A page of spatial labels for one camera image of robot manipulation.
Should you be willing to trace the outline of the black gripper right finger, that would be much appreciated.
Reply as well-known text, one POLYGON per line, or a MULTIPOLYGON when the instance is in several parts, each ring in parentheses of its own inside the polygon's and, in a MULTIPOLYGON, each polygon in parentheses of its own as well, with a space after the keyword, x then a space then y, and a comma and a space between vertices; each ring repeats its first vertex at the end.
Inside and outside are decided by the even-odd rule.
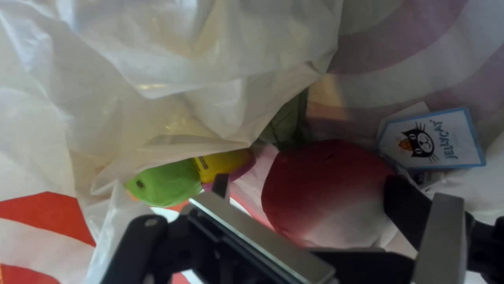
POLYGON ((436 194, 416 257, 413 284, 463 284, 466 252, 465 200, 436 194))

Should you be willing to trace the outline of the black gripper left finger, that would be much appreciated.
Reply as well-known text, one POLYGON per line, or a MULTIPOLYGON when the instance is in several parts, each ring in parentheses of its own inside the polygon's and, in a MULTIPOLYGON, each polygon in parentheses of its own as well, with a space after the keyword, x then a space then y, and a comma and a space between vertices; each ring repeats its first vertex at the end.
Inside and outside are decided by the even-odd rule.
POLYGON ((335 281, 335 270, 329 264, 276 235, 217 194, 203 193, 192 197, 191 204, 282 281, 295 284, 332 284, 335 281))

